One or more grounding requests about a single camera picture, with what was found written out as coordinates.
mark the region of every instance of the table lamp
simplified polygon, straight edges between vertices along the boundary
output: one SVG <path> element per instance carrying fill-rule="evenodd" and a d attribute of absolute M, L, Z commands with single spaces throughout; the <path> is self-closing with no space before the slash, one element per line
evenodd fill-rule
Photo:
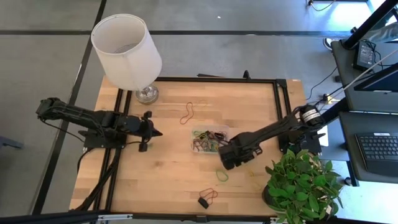
<path fill-rule="evenodd" d="M 156 101 L 159 91 L 152 82 L 159 76 L 162 59 L 141 18 L 109 16 L 94 27 L 91 42 L 111 83 L 136 91 L 142 104 Z"/>

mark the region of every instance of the lamp base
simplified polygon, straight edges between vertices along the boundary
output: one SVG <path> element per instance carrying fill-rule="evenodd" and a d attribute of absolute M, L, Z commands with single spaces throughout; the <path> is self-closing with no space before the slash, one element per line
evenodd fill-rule
<path fill-rule="evenodd" d="M 142 103 L 143 105 L 149 105 L 155 103 L 159 97 L 159 91 L 156 86 L 151 84 L 141 91 L 136 91 L 136 97 L 138 102 Z"/>

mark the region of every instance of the keyboard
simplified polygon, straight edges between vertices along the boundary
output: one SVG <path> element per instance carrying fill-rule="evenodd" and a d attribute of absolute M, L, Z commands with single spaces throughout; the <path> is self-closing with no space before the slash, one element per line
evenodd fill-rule
<path fill-rule="evenodd" d="M 355 137 L 367 171 L 398 176 L 398 133 L 364 133 Z"/>

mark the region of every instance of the wooden tabletop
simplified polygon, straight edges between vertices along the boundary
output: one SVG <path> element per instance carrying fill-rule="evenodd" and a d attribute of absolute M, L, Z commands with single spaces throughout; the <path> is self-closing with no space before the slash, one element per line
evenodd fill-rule
<path fill-rule="evenodd" d="M 256 131 L 277 121 L 271 84 L 155 82 L 159 99 L 142 105 L 135 96 L 129 114 L 142 116 L 151 110 L 155 128 L 163 136 L 152 138 L 147 152 L 138 145 L 123 149 L 112 201 L 112 212 L 172 213 L 207 215 L 271 216 L 275 211 L 261 199 L 269 180 L 264 167 L 279 161 L 276 138 L 261 143 L 263 153 L 247 164 L 226 171 L 229 180 L 220 182 L 216 170 L 223 169 L 217 154 L 201 154 L 191 149 L 191 131 L 197 125 L 227 125 L 231 137 Z M 287 80 L 292 108 L 305 104 L 300 80 Z M 104 78 L 95 110 L 113 110 L 118 89 Z M 282 90 L 279 91 L 284 109 Z M 124 93 L 121 111 L 123 110 Z M 194 105 L 194 117 L 186 124 L 186 105 Z M 129 136 L 127 141 L 138 140 Z M 79 206 L 98 182 L 104 149 L 95 149 L 82 160 L 70 208 Z M 199 192 L 213 188 L 218 192 L 208 209 L 199 203 Z M 101 208 L 106 200 L 104 188 Z"/>

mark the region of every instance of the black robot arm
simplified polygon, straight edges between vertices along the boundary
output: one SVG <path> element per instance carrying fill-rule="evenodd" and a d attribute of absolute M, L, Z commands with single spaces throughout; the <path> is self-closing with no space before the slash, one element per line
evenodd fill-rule
<path fill-rule="evenodd" d="M 255 158 L 255 155 L 260 155 L 261 142 L 288 132 L 294 133 L 293 136 L 299 138 L 307 132 L 318 131 L 324 123 L 316 107 L 299 106 L 288 116 L 265 128 L 236 135 L 229 140 L 227 145 L 221 146 L 218 153 L 225 169 L 230 170 L 243 162 L 249 162 Z"/>
<path fill-rule="evenodd" d="M 85 147 L 121 147 L 126 143 L 127 135 L 142 138 L 139 150 L 146 151 L 147 143 L 151 137 L 161 136 L 162 133 L 154 128 L 149 119 L 150 111 L 143 117 L 126 116 L 115 111 L 91 111 L 64 103 L 58 98 L 42 100 L 36 111 L 41 121 L 62 119 L 88 128 L 79 131 L 86 137 Z"/>

